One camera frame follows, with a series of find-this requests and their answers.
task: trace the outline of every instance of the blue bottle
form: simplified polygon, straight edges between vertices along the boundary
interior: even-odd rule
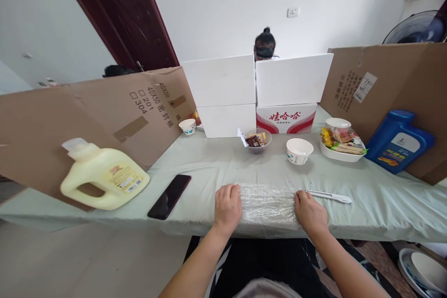
[[[368,142],[365,157],[394,174],[403,171],[434,145],[433,135],[411,125],[415,116],[402,109],[390,111]]]

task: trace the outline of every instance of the motor oil bottle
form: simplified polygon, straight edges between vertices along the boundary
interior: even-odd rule
[[[81,138],[62,144],[75,160],[61,184],[63,195],[101,210],[114,210],[138,195],[150,177],[129,156],[116,149],[101,149]],[[91,183],[104,191],[100,197],[90,196],[78,187]]]
[[[434,136],[411,125],[415,114],[402,109],[388,113],[367,144],[365,157],[397,174],[434,145]]]

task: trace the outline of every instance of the tape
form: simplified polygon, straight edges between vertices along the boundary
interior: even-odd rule
[[[116,131],[113,136],[121,143],[124,143],[127,141],[129,137],[132,137],[137,132],[139,132],[143,127],[148,125],[149,122],[143,117],[140,116],[139,118],[133,120],[131,123],[128,123],[123,128],[121,128],[119,131]]]
[[[172,103],[170,104],[170,106],[172,105],[172,108],[176,109],[177,107],[179,107],[181,104],[183,104],[186,101],[186,97],[184,95],[181,95],[180,97],[178,97],[177,99],[174,99],[172,101]]]

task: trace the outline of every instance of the smartphone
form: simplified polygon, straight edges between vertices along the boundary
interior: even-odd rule
[[[191,180],[191,176],[177,175],[150,209],[148,217],[164,220],[168,217],[182,195],[186,186]]]

